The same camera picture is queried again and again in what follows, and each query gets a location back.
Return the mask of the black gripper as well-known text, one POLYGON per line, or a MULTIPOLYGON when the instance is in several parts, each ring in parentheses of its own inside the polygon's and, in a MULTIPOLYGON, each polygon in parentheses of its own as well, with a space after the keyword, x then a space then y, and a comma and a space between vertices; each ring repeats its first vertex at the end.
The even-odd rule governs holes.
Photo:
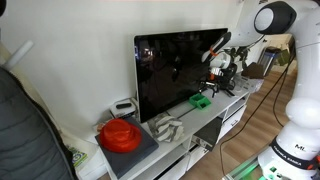
POLYGON ((212 96, 215 96, 220 91, 223 91, 227 96, 234 97, 233 90, 236 86, 233 77, 237 71, 237 65, 231 63, 226 69, 220 67, 212 67, 209 75, 205 80, 200 81, 200 92, 205 89, 212 90, 212 96))

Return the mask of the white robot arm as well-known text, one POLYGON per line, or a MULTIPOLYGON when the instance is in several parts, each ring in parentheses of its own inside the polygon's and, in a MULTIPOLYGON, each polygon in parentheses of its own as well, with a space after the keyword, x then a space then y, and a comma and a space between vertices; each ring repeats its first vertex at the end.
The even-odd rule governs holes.
POLYGON ((256 6, 240 26, 212 43, 202 60, 213 61, 227 48, 278 34, 290 34, 295 40, 297 76, 286 105, 288 122, 258 155, 258 164, 266 180, 319 180, 319 0, 276 0, 256 6))

